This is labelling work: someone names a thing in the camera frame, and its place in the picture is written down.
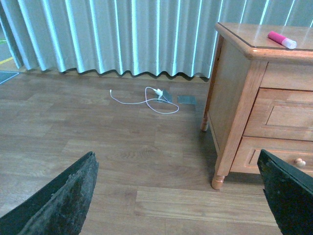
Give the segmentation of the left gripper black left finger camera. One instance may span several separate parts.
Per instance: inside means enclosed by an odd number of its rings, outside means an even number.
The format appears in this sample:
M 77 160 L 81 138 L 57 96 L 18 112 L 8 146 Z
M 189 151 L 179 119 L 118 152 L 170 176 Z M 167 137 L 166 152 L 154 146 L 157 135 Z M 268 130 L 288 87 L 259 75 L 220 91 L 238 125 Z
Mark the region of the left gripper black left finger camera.
M 99 162 L 88 152 L 0 219 L 2 235 L 78 235 L 92 201 Z

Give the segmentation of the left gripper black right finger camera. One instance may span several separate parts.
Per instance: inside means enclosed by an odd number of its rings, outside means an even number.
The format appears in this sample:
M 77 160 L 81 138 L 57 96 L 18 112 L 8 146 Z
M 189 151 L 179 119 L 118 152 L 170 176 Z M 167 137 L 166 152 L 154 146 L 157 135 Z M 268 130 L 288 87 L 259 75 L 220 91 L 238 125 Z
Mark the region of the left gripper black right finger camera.
M 284 235 L 313 233 L 313 178 L 262 149 L 257 165 L 264 194 Z

